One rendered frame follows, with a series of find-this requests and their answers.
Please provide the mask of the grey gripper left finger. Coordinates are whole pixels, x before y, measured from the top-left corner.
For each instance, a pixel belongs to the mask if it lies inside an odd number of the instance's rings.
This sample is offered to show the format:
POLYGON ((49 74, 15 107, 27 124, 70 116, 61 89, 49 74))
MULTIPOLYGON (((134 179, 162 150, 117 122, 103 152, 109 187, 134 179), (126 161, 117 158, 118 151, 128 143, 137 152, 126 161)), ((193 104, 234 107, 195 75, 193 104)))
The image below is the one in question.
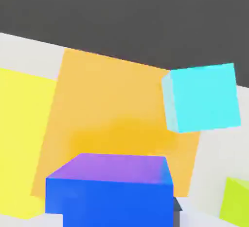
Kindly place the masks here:
POLYGON ((29 227, 63 227, 63 215, 44 213, 30 219, 29 227))

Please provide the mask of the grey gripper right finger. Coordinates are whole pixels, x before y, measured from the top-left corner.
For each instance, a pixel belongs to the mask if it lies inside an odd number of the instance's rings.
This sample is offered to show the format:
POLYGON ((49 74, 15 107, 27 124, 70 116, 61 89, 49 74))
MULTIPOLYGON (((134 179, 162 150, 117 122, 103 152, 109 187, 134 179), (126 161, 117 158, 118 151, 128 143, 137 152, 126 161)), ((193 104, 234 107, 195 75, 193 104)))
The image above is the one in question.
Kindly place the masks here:
POLYGON ((201 212, 193 207, 188 197, 177 197, 173 227, 233 227, 233 224, 201 212))

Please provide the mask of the small blue cube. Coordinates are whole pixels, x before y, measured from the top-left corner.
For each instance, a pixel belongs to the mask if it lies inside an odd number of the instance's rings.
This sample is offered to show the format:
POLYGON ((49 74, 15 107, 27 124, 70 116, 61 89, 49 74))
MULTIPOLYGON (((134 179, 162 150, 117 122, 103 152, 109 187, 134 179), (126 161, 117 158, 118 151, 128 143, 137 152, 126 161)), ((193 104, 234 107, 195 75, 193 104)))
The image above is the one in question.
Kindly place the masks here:
POLYGON ((46 177, 63 227, 173 227, 173 198, 164 156, 82 153, 46 177))

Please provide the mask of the small lime green cube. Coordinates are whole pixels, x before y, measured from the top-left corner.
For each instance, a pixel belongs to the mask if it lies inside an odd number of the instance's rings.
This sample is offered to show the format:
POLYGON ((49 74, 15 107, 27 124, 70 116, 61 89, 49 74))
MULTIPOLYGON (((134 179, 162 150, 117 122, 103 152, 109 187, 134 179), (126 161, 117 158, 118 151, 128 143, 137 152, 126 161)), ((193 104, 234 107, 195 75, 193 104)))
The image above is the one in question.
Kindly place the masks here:
POLYGON ((249 227, 249 181, 226 179, 219 218, 239 227, 249 227))

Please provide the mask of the small cyan cube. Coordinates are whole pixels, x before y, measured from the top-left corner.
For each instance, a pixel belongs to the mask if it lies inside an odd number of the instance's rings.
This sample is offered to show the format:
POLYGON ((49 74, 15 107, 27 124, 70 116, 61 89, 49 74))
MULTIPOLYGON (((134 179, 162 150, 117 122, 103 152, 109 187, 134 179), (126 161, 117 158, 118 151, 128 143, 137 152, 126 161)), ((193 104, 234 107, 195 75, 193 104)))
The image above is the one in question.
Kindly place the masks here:
POLYGON ((161 85, 168 130, 187 133, 241 125, 233 63, 171 70, 161 85))

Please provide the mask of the large yellow box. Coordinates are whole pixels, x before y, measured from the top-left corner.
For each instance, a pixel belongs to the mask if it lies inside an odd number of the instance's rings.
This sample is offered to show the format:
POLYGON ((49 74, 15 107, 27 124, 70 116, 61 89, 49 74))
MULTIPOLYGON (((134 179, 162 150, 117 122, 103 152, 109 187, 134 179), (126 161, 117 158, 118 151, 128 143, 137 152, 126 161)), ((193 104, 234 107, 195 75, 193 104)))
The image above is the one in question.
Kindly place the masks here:
POLYGON ((56 81, 0 68, 0 214, 44 212, 31 195, 56 81))

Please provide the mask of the large orange box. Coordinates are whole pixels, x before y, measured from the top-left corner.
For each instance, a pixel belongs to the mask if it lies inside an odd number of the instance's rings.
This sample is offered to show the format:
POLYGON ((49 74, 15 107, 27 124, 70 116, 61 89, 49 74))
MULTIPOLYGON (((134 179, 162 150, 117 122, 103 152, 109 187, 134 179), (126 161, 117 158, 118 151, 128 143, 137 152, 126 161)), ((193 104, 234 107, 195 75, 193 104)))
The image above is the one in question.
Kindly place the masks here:
POLYGON ((164 155, 174 195, 189 192, 198 132, 167 129, 161 79, 165 69, 65 49, 31 194, 82 152, 164 155))

